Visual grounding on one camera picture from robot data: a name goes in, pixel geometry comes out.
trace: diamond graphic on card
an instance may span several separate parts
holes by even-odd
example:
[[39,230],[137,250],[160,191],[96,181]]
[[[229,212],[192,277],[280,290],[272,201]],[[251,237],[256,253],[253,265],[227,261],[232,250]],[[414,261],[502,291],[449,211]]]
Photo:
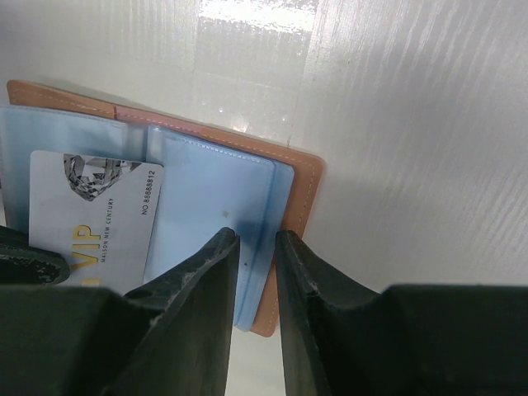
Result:
[[64,173],[70,188],[84,200],[93,201],[141,163],[119,159],[64,155]]

